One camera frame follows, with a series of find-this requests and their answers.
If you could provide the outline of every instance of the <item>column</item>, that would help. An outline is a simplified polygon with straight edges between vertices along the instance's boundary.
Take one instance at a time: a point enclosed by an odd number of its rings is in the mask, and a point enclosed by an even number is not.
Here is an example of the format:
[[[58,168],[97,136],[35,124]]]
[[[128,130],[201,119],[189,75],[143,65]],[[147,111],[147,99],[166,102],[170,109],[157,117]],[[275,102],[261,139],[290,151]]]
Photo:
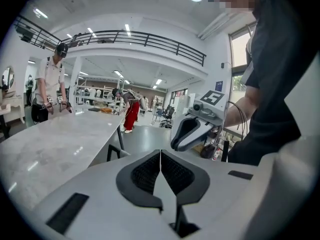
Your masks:
[[[71,80],[70,80],[70,91],[69,91],[69,102],[73,108],[75,108],[76,105],[76,90],[78,85],[78,76],[81,71],[83,59],[78,56],[75,59],[75,63],[72,70]]]

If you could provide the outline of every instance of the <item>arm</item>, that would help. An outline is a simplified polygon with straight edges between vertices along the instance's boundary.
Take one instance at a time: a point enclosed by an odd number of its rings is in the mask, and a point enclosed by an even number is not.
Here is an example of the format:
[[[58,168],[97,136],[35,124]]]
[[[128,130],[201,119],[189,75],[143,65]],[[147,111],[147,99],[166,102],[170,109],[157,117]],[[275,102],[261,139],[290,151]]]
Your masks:
[[[246,118],[249,120],[258,108],[259,102],[260,90],[255,87],[247,86],[244,97],[239,99],[236,104],[243,110]],[[240,125],[241,122],[239,110],[233,105],[227,111],[224,127]]]
[[[65,89],[65,71],[66,71],[65,67],[63,66],[59,76],[59,83],[60,83],[60,89],[61,89],[63,101],[67,102],[66,89]]]
[[[129,108],[130,108],[130,103],[129,101],[127,101],[127,103],[125,104],[125,108],[119,111],[119,115],[123,112],[126,112]]]
[[[43,103],[46,105],[48,103],[48,97],[46,94],[46,82],[44,78],[38,78],[37,79],[37,85],[40,90],[40,95],[43,99]]]
[[[61,82],[60,83],[60,89],[61,89],[61,94],[62,94],[63,101],[66,102],[67,101],[67,96],[66,96],[65,82]]]

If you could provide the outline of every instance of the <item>black cable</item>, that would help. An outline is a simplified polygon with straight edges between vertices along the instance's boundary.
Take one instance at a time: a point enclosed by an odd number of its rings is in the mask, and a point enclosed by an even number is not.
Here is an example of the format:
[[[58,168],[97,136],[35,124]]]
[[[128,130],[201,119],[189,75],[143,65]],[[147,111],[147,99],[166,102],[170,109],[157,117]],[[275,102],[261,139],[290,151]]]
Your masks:
[[[239,113],[240,113],[240,117],[241,117],[241,129],[242,129],[242,136],[241,136],[241,140],[243,140],[244,139],[244,133],[245,133],[245,130],[244,130],[244,127],[247,127],[246,128],[246,132],[247,132],[247,134],[248,134],[248,123],[247,123],[247,117],[246,117],[246,115],[245,115],[245,113],[242,111],[242,109],[236,104],[236,103],[234,103],[234,102],[232,102],[232,101],[228,101],[229,103],[231,103],[232,105],[234,105],[237,109],[238,109],[238,111],[239,111]]]
[[[234,106],[236,106],[237,109],[239,110],[239,112],[242,114],[243,120],[244,120],[244,127],[246,128],[246,135],[248,135],[248,120],[247,120],[246,114],[243,112],[243,110],[237,104],[235,104],[232,101],[230,101],[230,103],[233,104]]]

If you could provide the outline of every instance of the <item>window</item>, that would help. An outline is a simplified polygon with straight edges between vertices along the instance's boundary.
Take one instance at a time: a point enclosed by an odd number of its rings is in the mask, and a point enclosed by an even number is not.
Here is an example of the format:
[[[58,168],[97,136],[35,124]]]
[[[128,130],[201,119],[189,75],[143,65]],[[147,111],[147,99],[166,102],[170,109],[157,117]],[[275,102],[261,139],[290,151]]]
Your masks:
[[[254,22],[230,35],[233,67],[247,64],[246,46],[255,28]]]
[[[177,108],[178,102],[179,102],[179,97],[182,95],[187,95],[187,93],[188,93],[188,89],[173,91],[171,93],[171,99],[170,99],[169,106]]]
[[[230,35],[232,52],[232,89],[230,100],[235,103],[244,97],[246,93],[246,86],[241,83],[241,78],[247,69],[247,43],[255,28],[256,23],[254,22]]]

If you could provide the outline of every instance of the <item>office chair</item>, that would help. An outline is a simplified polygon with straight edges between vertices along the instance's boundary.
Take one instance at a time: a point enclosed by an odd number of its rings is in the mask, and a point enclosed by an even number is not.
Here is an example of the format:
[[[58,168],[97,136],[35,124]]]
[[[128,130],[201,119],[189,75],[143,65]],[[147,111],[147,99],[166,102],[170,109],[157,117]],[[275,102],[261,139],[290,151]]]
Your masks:
[[[165,128],[172,128],[172,125],[171,125],[171,119],[172,119],[172,115],[174,114],[175,112],[175,108],[174,107],[170,107],[170,111],[168,114],[166,115],[163,115],[163,117],[165,118],[165,120],[163,120],[161,123],[160,123],[160,127],[165,127]]]

